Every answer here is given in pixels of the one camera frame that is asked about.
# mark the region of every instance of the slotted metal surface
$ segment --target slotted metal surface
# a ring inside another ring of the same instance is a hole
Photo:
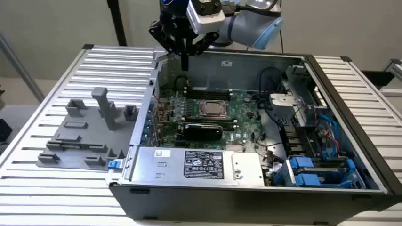
[[[326,59],[327,64],[336,60],[334,57],[322,59]],[[108,98],[117,106],[136,104],[140,107],[143,88],[153,67],[151,60],[152,49],[147,48],[95,46],[92,50],[80,52],[6,152],[0,157],[0,225],[129,226],[147,224],[133,222],[125,217],[107,188],[105,173],[93,170],[37,168],[34,162],[45,147],[45,142],[64,119],[66,114],[64,106],[70,98],[81,98],[87,105],[96,105],[91,99],[91,89],[101,86],[108,87]],[[346,69],[342,64],[330,67]],[[367,103],[360,104],[359,100],[352,100],[350,104],[366,106]],[[386,108],[374,109],[375,114],[386,113]],[[368,125],[367,127],[371,128],[372,133],[383,131],[376,126]],[[399,134],[400,131],[396,129],[388,132]],[[382,152],[392,156],[396,150],[383,148]],[[363,212],[340,225],[399,226],[400,223],[402,204],[380,213]]]
[[[315,57],[390,168],[402,180],[402,116],[355,65]]]

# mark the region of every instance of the metal pole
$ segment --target metal pole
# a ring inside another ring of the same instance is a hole
[[[5,57],[10,61],[10,64],[12,64],[14,70],[20,74],[20,77],[24,80],[37,101],[41,102],[44,99],[44,94],[41,92],[34,80],[32,79],[30,75],[28,74],[22,64],[20,63],[17,57],[14,56],[10,46],[9,46],[8,42],[5,41],[5,38],[1,33],[0,33],[0,49],[1,49],[2,53],[5,54]]]
[[[111,10],[115,32],[117,37],[119,46],[127,46],[127,39],[124,33],[124,26],[121,20],[119,0],[107,0],[107,5]]]

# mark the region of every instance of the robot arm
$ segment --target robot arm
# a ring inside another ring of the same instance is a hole
[[[159,0],[159,4],[160,17],[149,33],[163,48],[180,56],[184,71],[188,57],[201,54],[209,45],[235,41],[264,49],[280,30],[278,0],[248,0],[244,6],[220,0]],[[192,43],[201,34],[204,37]]]

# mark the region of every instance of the circuit board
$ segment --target circuit board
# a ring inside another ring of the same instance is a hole
[[[177,93],[168,99],[168,107],[163,109],[169,113],[169,121],[159,123],[159,145],[161,147],[175,147],[176,140],[181,138],[181,116],[184,114],[196,116],[200,113],[204,100],[187,99]],[[221,139],[216,141],[189,141],[188,148],[225,150],[228,147],[241,148],[244,152],[253,152],[252,134],[261,134],[261,124],[257,118],[257,108],[251,94],[247,92],[233,92],[231,100],[224,101],[227,118],[236,120],[236,128],[232,131],[224,130]]]

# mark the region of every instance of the blue latch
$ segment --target blue latch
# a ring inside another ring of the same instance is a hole
[[[295,157],[290,160],[291,168],[314,167],[311,158]]]
[[[300,173],[296,175],[296,185],[299,187],[319,187],[320,182],[316,174]]]
[[[120,161],[109,161],[107,165],[108,170],[119,170],[120,169]]]

